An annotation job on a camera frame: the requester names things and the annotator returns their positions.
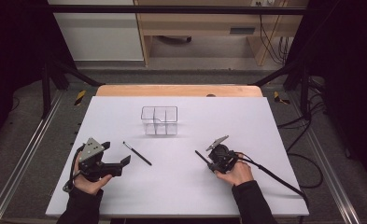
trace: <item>black sleeve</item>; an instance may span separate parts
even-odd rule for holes
[[[97,224],[103,194],[101,189],[96,195],[91,195],[73,188],[69,193],[66,211],[60,216],[57,224]]]
[[[274,224],[270,207],[255,180],[233,186],[233,197],[238,205],[243,224]]]

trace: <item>pen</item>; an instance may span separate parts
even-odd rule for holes
[[[122,142],[126,147],[128,147],[134,154],[136,154],[138,157],[140,157],[140,159],[144,160],[145,162],[147,162],[149,165],[151,165],[151,162],[149,162],[148,160],[146,160],[146,158],[144,158],[142,155],[139,154],[139,152],[137,152],[133,147],[130,147],[130,145],[128,145],[126,142]]]

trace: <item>white tabletop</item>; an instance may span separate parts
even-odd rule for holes
[[[177,106],[177,135],[145,135],[143,106]],[[60,216],[68,194],[67,181],[76,149],[93,137],[110,142],[103,162],[120,162],[132,155],[122,176],[105,187],[100,213],[106,217],[237,217],[231,186],[215,177],[195,154],[217,138],[245,152],[252,160],[298,188],[267,99],[263,97],[92,97],[71,154],[46,214]],[[142,161],[126,141],[148,159]],[[252,166],[274,216],[306,216],[304,200]]]

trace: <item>human hand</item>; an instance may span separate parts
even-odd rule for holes
[[[215,174],[219,179],[236,186],[254,180],[250,166],[246,162],[240,160],[235,163],[229,173],[223,174],[219,171],[215,171]]]
[[[78,172],[78,158],[76,159],[75,163],[75,174]],[[78,175],[74,180],[74,184],[75,187],[80,189],[81,191],[84,191],[88,194],[96,195],[98,193],[98,190],[106,185],[112,177],[112,175],[106,175],[97,182],[91,182],[83,175]]]

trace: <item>transparent divided box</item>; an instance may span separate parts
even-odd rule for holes
[[[145,134],[177,134],[176,106],[143,106]]]

